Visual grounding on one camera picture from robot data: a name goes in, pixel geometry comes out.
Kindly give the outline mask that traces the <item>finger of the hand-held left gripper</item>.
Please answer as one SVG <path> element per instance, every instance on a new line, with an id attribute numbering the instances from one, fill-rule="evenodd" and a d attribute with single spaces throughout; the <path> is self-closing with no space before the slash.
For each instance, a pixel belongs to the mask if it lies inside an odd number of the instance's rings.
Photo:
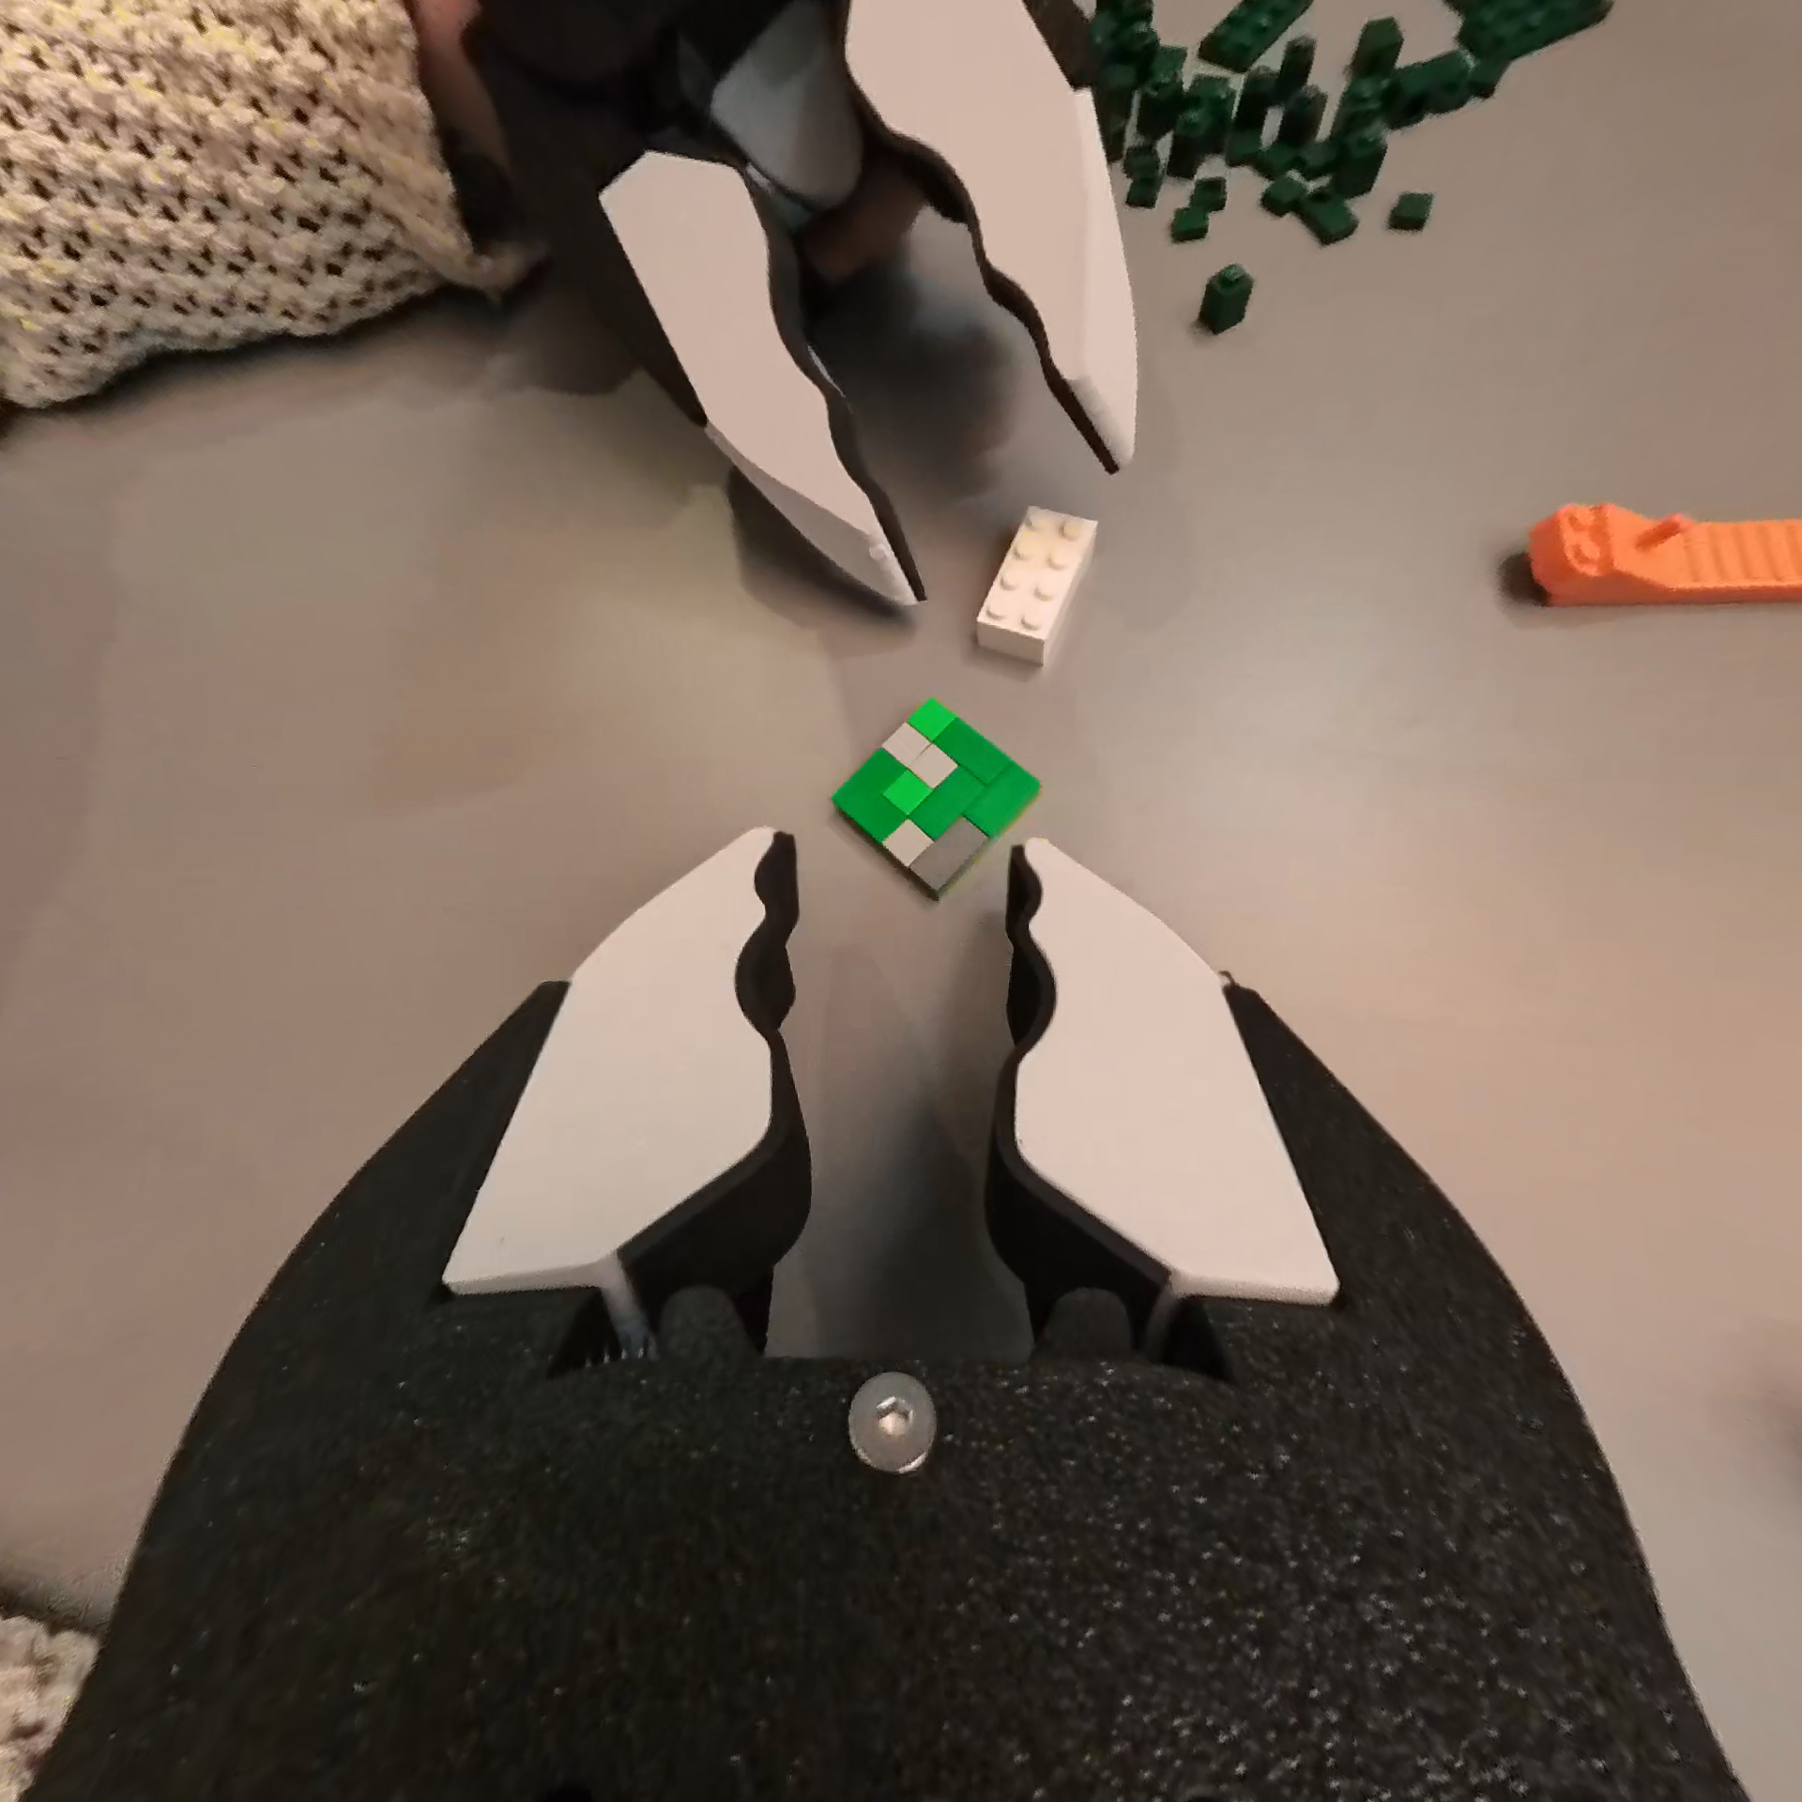
<path id="1" fill-rule="evenodd" d="M 849 2 L 844 51 L 880 142 L 950 201 L 987 291 L 1118 470 L 1134 454 L 1139 358 L 1089 32 L 1068 2 Z"/>
<path id="2" fill-rule="evenodd" d="M 895 509 L 805 336 L 796 246 L 773 200 L 732 160 L 647 149 L 600 210 L 710 439 L 846 579 L 897 609 L 921 604 Z"/>

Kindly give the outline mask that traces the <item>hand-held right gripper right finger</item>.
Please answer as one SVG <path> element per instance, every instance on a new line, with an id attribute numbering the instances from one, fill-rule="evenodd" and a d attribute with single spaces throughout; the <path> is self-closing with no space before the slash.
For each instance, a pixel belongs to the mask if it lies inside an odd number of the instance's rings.
<path id="1" fill-rule="evenodd" d="M 1047 839 L 1011 850 L 1005 925 L 990 1239 L 1039 1337 L 1100 1292 L 1131 1354 L 1223 1378 L 1211 1301 L 1340 1292 L 1228 983 Z"/>

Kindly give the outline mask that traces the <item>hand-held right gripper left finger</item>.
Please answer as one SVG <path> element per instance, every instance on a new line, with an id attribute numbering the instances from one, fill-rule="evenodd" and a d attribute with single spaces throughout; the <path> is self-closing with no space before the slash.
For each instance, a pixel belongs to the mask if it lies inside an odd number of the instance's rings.
<path id="1" fill-rule="evenodd" d="M 756 826 L 626 915 L 561 990 L 462 1235 L 458 1296 L 594 1292 L 622 1349 L 719 1292 L 757 1351 L 812 1156 L 781 1028 L 796 836 Z"/>

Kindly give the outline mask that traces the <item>white lego brick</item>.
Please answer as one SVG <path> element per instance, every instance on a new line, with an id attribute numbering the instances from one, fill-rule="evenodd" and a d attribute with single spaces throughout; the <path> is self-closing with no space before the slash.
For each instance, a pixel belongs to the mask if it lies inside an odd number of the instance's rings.
<path id="1" fill-rule="evenodd" d="M 1097 549 L 1098 520 L 1027 505 L 977 610 L 981 650 L 1041 667 Z"/>

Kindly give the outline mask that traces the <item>green tiled lego assembly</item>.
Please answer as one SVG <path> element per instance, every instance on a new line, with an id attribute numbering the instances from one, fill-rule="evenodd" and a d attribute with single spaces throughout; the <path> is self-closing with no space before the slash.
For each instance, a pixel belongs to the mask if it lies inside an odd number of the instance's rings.
<path id="1" fill-rule="evenodd" d="M 833 792 L 835 813 L 921 891 L 943 896 L 1045 784 L 940 697 L 926 697 Z"/>

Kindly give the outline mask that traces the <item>person's left forearm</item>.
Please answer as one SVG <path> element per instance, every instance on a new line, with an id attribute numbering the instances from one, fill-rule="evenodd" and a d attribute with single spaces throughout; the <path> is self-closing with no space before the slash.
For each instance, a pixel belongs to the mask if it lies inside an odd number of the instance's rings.
<path id="1" fill-rule="evenodd" d="M 463 2 L 5 2 L 5 413 L 535 267 Z"/>

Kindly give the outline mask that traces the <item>pile of dark green lego pieces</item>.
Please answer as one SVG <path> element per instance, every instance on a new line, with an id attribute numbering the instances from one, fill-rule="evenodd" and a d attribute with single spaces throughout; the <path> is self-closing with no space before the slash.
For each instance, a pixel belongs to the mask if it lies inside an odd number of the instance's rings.
<path id="1" fill-rule="evenodd" d="M 1447 48 L 1409 55 L 1397 15 L 1362 19 L 1337 82 L 1305 28 L 1312 3 L 1243 2 L 1192 41 L 1161 32 L 1150 2 L 1079 3 L 1103 149 L 1125 205 L 1164 210 L 1172 243 L 1211 236 L 1231 178 L 1255 205 L 1322 246 L 1361 224 L 1390 142 L 1495 99 L 1525 57 L 1608 19 L 1608 2 L 1452 2 Z"/>

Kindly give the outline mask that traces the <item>orange brick separator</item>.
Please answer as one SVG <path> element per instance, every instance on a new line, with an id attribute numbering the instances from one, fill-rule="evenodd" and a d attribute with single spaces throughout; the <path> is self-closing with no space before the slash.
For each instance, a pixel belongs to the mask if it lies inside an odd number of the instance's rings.
<path id="1" fill-rule="evenodd" d="M 1556 604 L 1799 601 L 1799 520 L 1707 522 L 1566 503 L 1525 540 L 1532 579 Z"/>

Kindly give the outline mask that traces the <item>cream knit sweater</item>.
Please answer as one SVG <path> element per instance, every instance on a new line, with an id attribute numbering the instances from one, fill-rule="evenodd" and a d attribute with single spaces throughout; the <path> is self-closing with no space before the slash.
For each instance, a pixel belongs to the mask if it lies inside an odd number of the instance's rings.
<path id="1" fill-rule="evenodd" d="M 24 1613 L 3 1614 L 3 1798 L 21 1798 L 59 1739 L 99 1641 Z"/>

